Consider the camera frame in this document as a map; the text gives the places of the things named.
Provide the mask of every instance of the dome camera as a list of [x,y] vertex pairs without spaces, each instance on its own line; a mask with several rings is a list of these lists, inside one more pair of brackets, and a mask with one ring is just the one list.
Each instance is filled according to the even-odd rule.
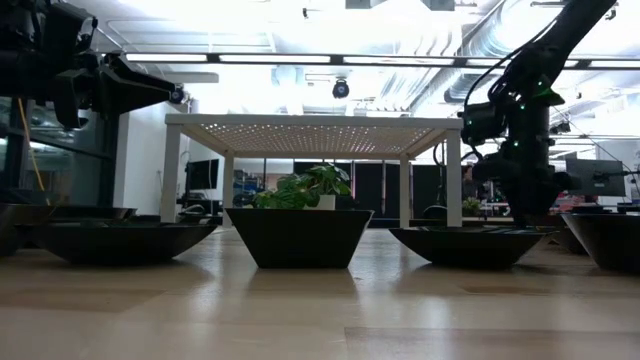
[[344,99],[349,96],[349,85],[347,85],[347,80],[338,79],[336,84],[333,86],[333,97],[336,99]]
[[181,105],[189,100],[189,93],[184,90],[183,85],[177,85],[176,89],[171,92],[171,97],[169,98],[169,102]]

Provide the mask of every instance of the black bowl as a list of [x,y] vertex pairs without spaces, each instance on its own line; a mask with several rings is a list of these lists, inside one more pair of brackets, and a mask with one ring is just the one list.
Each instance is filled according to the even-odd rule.
[[226,209],[260,268],[349,266],[373,211]]
[[515,264],[546,235],[513,228],[420,227],[389,231],[434,265],[489,269]]
[[553,234],[552,239],[572,254],[587,255],[587,250],[584,249],[584,246],[582,246],[578,238],[573,234],[573,231],[569,228],[564,228]]
[[61,223],[17,228],[21,236],[73,264],[141,265],[180,255],[216,226]]
[[42,225],[52,222],[73,222],[79,219],[123,220],[135,209],[91,206],[43,206],[0,204],[0,256],[13,255],[24,245],[15,225]]
[[562,218],[599,267],[640,273],[640,216],[562,214]]

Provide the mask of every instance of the computer monitor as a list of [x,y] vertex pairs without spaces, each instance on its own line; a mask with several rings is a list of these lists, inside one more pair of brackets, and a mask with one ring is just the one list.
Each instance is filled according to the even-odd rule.
[[567,159],[567,173],[581,183],[580,189],[571,190],[569,194],[626,196],[624,177],[620,176],[622,172],[622,161]]
[[219,160],[204,160],[187,164],[189,190],[208,190],[218,187]]

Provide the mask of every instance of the white table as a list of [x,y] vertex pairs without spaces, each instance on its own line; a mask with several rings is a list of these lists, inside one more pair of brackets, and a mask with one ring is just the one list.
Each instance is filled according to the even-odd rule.
[[[410,160],[447,141],[447,223],[462,225],[461,119],[319,115],[168,114],[161,216],[175,221],[180,134],[225,157],[223,203],[232,207],[233,160],[352,159],[400,161],[400,225],[411,218]],[[231,226],[224,215],[223,226]]]

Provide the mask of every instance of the wooden floor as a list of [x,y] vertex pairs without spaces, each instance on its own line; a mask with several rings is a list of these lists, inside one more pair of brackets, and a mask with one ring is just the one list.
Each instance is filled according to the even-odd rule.
[[260,271],[234,231],[168,266],[0,259],[1,360],[640,359],[640,280],[540,247],[437,269],[387,231],[348,271]]

